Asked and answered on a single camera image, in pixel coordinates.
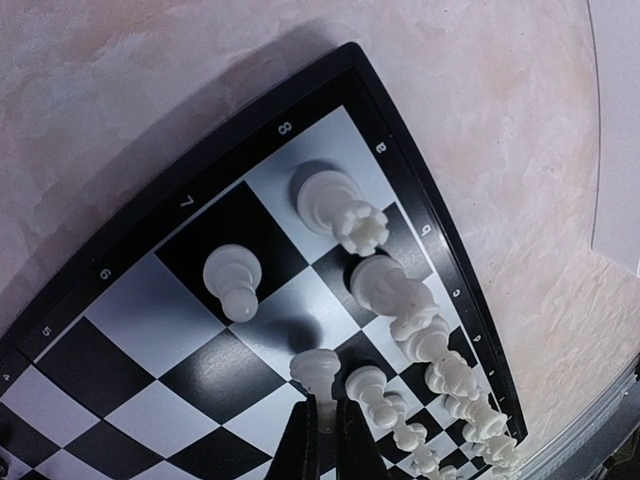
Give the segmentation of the white plastic tray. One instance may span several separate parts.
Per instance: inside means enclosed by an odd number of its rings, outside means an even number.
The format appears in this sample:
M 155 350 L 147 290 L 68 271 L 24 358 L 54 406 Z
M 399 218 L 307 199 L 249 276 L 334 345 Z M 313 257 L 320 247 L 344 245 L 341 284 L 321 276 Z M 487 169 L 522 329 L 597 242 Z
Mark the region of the white plastic tray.
M 639 3 L 590 1 L 599 168 L 592 249 L 639 274 Z

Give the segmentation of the white chess pawn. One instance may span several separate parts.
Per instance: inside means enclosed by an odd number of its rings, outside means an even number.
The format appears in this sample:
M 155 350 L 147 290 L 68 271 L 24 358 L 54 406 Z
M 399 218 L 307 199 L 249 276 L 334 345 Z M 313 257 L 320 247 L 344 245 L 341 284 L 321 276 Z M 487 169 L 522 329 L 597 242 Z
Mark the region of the white chess pawn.
M 481 390 L 475 372 L 456 351 L 447 352 L 426 369 L 424 380 L 434 393 L 476 401 Z
M 378 428 L 392 429 L 398 421 L 398 411 L 385 396 L 387 377 L 377 366 L 366 365 L 354 370 L 346 379 L 347 397 L 363 404 Z
M 204 263 L 202 277 L 207 290 L 220 300 L 227 319 L 244 323 L 256 315 L 262 267 L 248 248 L 238 244 L 216 248 Z
M 392 432 L 397 448 L 409 453 L 424 445 L 428 434 L 426 427 L 420 423 L 407 425 L 403 422 L 398 422 Z
M 436 473 L 439 469 L 439 459 L 436 452 L 426 446 L 414 450 L 411 453 L 411 469 L 415 475 Z
M 337 401 L 333 399 L 332 386 L 340 368 L 338 355 L 330 349 L 308 350 L 290 361 L 291 378 L 315 397 L 321 433 L 331 433 L 335 428 Z

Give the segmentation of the black and grey chessboard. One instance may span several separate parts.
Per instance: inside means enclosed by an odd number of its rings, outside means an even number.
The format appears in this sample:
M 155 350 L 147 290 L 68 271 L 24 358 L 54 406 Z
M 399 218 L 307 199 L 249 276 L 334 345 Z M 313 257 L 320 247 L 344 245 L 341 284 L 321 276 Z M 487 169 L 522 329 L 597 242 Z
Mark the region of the black and grey chessboard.
M 362 48 L 196 143 L 1 342 L 5 479 L 505 478 L 527 435 L 461 237 Z

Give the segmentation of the white chess knight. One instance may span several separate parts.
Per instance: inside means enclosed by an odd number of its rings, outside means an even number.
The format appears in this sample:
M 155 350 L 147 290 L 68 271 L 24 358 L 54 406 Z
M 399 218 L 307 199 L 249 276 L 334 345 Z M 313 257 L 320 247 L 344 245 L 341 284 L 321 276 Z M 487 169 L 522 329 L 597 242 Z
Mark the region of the white chess knight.
M 350 292 L 361 307 L 392 318 L 390 332 L 396 341 L 428 327 L 439 313 L 431 290 L 384 255 L 359 263 L 350 278 Z

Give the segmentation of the white chess rook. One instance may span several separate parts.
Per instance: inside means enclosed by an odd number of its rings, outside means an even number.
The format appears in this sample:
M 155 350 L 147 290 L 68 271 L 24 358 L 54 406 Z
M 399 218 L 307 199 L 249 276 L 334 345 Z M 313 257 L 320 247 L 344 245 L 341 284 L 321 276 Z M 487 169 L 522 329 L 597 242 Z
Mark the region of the white chess rook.
M 349 254 L 370 256 L 390 237 L 387 215 L 366 201 L 351 175 L 326 161 L 297 166 L 289 194 L 306 228 L 333 238 Z
M 515 471 L 520 463 L 516 445 L 517 441 L 507 435 L 491 437 L 478 444 L 477 455 L 481 456 L 486 464 Z

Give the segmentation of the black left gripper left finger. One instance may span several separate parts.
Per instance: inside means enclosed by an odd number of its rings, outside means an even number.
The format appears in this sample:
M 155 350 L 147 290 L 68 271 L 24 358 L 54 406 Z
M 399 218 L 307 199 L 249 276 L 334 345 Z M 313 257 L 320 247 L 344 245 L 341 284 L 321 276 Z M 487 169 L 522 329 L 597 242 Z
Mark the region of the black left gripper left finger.
M 318 408 L 315 396 L 297 402 L 267 472 L 267 480 L 318 480 Z

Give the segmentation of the white chess piece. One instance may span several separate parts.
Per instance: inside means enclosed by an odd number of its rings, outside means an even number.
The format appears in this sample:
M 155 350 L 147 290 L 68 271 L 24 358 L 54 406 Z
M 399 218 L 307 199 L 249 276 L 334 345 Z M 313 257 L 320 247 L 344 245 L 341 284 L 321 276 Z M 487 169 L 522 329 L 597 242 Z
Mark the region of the white chess piece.
M 469 397 L 448 395 L 445 400 L 445 409 L 452 417 L 463 420 L 474 418 L 483 410 L 492 410 L 488 397 L 484 394 L 481 394 L 476 400 L 471 400 Z
M 483 410 L 474 418 L 466 420 L 462 435 L 467 442 L 486 443 L 504 432 L 508 416 L 495 410 Z

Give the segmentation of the white chess bishop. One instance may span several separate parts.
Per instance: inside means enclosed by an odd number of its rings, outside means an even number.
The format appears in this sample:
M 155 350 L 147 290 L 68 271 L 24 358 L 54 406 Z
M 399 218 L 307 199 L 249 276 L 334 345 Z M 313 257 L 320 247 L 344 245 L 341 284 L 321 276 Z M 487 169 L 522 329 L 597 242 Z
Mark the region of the white chess bishop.
M 405 341 L 397 341 L 402 354 L 413 363 L 438 362 L 449 352 L 450 328 L 436 315 L 426 328 L 411 334 Z

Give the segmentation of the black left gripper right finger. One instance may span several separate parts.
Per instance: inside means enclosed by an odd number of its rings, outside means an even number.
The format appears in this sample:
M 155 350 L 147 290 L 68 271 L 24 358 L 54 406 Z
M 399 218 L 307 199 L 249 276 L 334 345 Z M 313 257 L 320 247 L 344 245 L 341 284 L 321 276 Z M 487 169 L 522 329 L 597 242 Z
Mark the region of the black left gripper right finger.
M 337 404 L 336 478 L 390 479 L 360 405 L 346 398 Z

